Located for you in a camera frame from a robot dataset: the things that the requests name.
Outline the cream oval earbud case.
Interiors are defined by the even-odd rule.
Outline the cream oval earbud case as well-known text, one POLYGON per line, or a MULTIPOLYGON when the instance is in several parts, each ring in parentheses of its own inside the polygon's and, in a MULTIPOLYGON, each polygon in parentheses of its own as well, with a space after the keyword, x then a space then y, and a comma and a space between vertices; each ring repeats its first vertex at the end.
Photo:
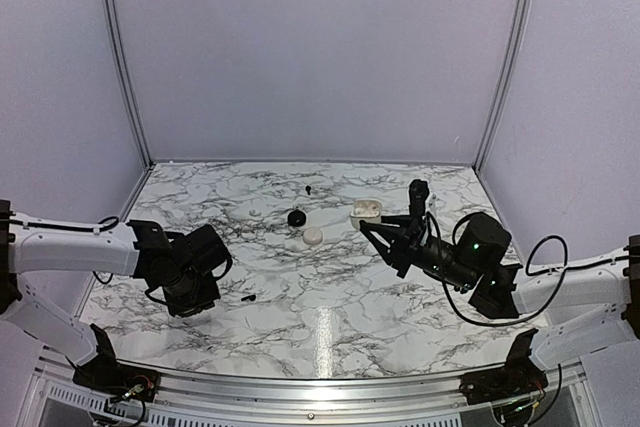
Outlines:
POLYGON ((382 203, 375 199, 356 199, 353 202, 349 220, 355 230, 360 229, 362 222, 380 224, 382 203))

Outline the black round earbud case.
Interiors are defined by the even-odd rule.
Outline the black round earbud case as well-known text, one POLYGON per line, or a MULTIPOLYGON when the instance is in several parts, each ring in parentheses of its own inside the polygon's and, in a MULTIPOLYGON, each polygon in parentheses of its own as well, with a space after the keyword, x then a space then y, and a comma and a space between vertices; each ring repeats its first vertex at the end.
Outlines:
POLYGON ((287 224, 290 227, 299 228, 304 226, 306 222, 307 216, 302 210, 294 209, 287 215, 287 224))

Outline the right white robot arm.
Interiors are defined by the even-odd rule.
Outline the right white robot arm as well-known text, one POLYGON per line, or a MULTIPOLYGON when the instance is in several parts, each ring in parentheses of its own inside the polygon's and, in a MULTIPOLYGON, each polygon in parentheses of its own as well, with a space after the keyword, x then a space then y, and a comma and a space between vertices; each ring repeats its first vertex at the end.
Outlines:
POLYGON ((515 395, 534 378, 534 366, 558 364, 639 338, 639 239, 608 254, 574 263, 564 258, 547 266, 503 264, 510 234, 491 216, 473 213, 463 220, 459 239, 446 242, 435 218, 384 216, 362 221, 360 232, 399 277, 417 267, 437 281, 447 298, 468 294, 483 328, 506 328, 531 322, 549 309, 586 307, 585 313, 544 329, 520 334, 522 356, 501 366, 495 385, 515 395))

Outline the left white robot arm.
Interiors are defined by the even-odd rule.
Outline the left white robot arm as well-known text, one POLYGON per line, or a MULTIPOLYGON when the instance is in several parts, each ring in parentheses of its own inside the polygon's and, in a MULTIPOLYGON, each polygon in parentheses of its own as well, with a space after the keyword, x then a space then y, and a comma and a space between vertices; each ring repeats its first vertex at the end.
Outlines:
POLYGON ((214 307, 221 278, 215 271, 227 274, 232 265, 210 225, 182 234, 153 221, 117 217, 96 224, 55 222, 1 203, 2 321, 63 354, 80 378, 106 392, 119 391, 127 379, 108 334, 39 296, 24 274, 101 272, 141 279, 148 300, 173 317, 189 317, 214 307))

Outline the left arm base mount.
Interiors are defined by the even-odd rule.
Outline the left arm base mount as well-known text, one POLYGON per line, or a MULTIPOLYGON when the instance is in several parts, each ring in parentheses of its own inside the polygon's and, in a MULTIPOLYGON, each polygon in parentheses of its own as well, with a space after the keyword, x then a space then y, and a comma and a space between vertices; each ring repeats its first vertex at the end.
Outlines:
POLYGON ((121 363, 117 358, 108 334, 95 324, 89 325, 95 337, 95 353, 85 363, 68 360, 74 369, 73 382, 77 385, 123 397, 126 392, 137 386, 142 391, 133 397, 152 402, 155 398, 160 373, 153 369, 136 367, 121 363))

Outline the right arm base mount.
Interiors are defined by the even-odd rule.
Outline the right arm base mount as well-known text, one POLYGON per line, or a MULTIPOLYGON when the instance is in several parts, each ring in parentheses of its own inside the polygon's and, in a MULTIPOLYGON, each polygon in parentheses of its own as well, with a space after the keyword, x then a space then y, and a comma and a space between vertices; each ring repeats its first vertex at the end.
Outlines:
POLYGON ((530 329, 518 334, 502 366, 462 375, 459 392, 469 405, 525 395, 548 386, 546 374, 531 360, 531 344, 537 332, 530 329))

